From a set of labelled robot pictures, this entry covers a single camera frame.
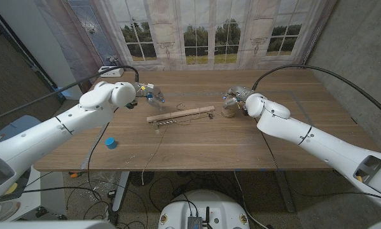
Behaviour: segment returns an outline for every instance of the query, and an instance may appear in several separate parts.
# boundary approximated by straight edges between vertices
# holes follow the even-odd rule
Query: floor
[[[74,106],[77,101],[65,101],[58,113]],[[118,172],[90,172],[90,180],[94,190],[102,195],[107,203],[108,191],[114,190],[115,185],[104,183],[117,183]],[[287,171],[287,181],[292,192],[296,212],[289,213],[278,188],[274,171],[237,172],[240,184],[244,191],[247,207],[251,214],[264,225],[278,228],[368,228],[381,221],[381,208],[362,195],[335,195],[327,197],[304,197],[304,195],[318,195],[324,193],[356,191],[346,179],[339,174],[328,171]],[[216,185],[206,186],[201,179],[215,178]],[[64,186],[89,187],[87,173],[77,178],[70,178],[64,173]],[[181,177],[177,172],[156,172],[155,176],[145,186],[136,187],[128,185],[127,192],[121,205],[119,222],[117,225],[124,228],[124,223],[140,221],[148,224],[147,228],[157,228],[160,217],[159,211],[153,207],[149,199],[149,189],[152,200],[160,209],[165,207],[174,198],[174,189],[181,184],[186,185],[186,191],[210,188],[235,196],[235,181],[232,172],[192,172]],[[89,191],[65,190],[68,200],[67,217],[69,219],[101,219],[105,213],[106,204],[98,203]],[[144,228],[140,223],[132,223],[129,228]]]

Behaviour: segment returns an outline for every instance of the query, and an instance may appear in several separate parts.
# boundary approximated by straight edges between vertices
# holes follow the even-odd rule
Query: table leg
[[[129,177],[129,171],[121,172],[120,180],[118,181],[119,186],[116,188],[115,198],[113,202],[114,212],[118,212],[120,210],[121,203],[125,195],[125,187],[127,187],[127,183],[128,183],[128,177]]]
[[[275,177],[277,178],[279,189],[281,190],[282,197],[285,201],[286,210],[288,212],[295,212],[291,191],[288,188],[286,176],[284,171],[275,171]]]

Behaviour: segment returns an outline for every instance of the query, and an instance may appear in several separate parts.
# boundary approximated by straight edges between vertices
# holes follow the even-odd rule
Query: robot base
[[[208,228],[249,228],[249,222],[245,210],[226,195],[212,190],[193,190],[185,193],[186,196],[180,195],[172,200],[172,202],[163,208],[158,222],[159,229],[202,229],[202,225]],[[196,217],[196,209],[193,204],[186,201],[186,197],[193,202],[198,211]]]

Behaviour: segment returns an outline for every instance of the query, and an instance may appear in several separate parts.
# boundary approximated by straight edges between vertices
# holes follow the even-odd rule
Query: blue bottle cap
[[[106,139],[106,146],[109,149],[115,149],[116,147],[116,141],[114,140],[114,137],[109,137]]]

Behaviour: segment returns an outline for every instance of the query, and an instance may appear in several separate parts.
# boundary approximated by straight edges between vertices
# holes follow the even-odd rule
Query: wooden table
[[[169,113],[178,104],[183,109],[215,106],[221,112],[224,93],[234,85],[251,88],[266,71],[155,71],[141,72],[141,83],[161,88],[166,103],[159,111],[139,99],[134,109],[120,108],[109,124],[90,162],[90,170],[286,170],[329,169],[314,156],[289,142],[262,135],[255,121],[237,111],[234,118],[214,113],[193,115],[182,125],[170,124],[154,130],[146,117]],[[134,74],[122,78],[100,78],[115,83],[133,81]],[[378,151],[376,145],[309,70],[281,70],[263,79],[257,92],[291,111],[291,116],[312,124],[344,141]],[[175,120],[189,120],[182,117]],[[101,127],[87,130],[35,163],[40,171],[75,171],[85,161]],[[114,137],[117,148],[107,149],[104,141]]]

